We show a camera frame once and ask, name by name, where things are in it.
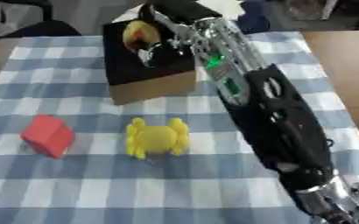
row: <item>black box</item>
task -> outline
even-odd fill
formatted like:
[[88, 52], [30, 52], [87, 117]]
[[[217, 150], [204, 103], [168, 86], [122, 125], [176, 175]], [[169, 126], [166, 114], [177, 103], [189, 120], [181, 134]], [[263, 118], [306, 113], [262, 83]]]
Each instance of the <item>black box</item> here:
[[[131, 21], [103, 26], [104, 57], [110, 95], [116, 105], [191, 92], [195, 89], [194, 56], [190, 49], [163, 66], [145, 66], [137, 54], [123, 44], [123, 31]], [[172, 35], [156, 26], [162, 39]]]

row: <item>red cube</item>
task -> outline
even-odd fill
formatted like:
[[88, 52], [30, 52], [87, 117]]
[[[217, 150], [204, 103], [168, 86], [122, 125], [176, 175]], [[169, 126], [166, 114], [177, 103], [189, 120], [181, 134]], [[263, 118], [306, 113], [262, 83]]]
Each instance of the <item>red cube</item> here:
[[74, 133], [60, 119], [37, 115], [20, 135], [37, 153], [61, 158], [74, 141]]

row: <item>yellow plastic toy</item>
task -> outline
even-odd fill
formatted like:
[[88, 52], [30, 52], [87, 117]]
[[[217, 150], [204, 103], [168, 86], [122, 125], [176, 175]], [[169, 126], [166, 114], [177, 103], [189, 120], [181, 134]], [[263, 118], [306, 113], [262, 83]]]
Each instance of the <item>yellow plastic toy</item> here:
[[170, 151], [179, 156], [189, 146], [189, 128], [179, 118], [173, 118], [168, 126], [146, 126], [145, 120], [134, 118], [126, 132], [127, 153], [139, 159], [145, 159], [147, 151]]

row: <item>robotic hand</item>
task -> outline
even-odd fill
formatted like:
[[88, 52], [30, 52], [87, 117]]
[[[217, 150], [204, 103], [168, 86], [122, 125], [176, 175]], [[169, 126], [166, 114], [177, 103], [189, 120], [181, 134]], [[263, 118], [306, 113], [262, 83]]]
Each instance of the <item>robotic hand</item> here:
[[333, 141], [277, 66], [219, 13], [193, 1], [161, 2], [145, 5], [140, 16], [174, 32], [177, 47], [191, 46], [237, 128], [297, 207], [313, 222], [359, 224], [359, 183], [339, 176]]

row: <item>tablecloth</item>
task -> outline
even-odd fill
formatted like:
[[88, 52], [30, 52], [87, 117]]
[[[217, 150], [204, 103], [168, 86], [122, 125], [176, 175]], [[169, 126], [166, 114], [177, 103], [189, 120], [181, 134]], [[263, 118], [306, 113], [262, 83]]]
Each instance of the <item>tablecloth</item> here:
[[[310, 104], [341, 174], [359, 180], [359, 130], [297, 32], [250, 36]], [[19, 137], [36, 114], [76, 133], [62, 159], [36, 154]], [[190, 127], [185, 155], [125, 154], [133, 117]], [[109, 98], [102, 37], [23, 38], [0, 73], [0, 223], [308, 223], [258, 162], [208, 77], [197, 88], [125, 106]]]

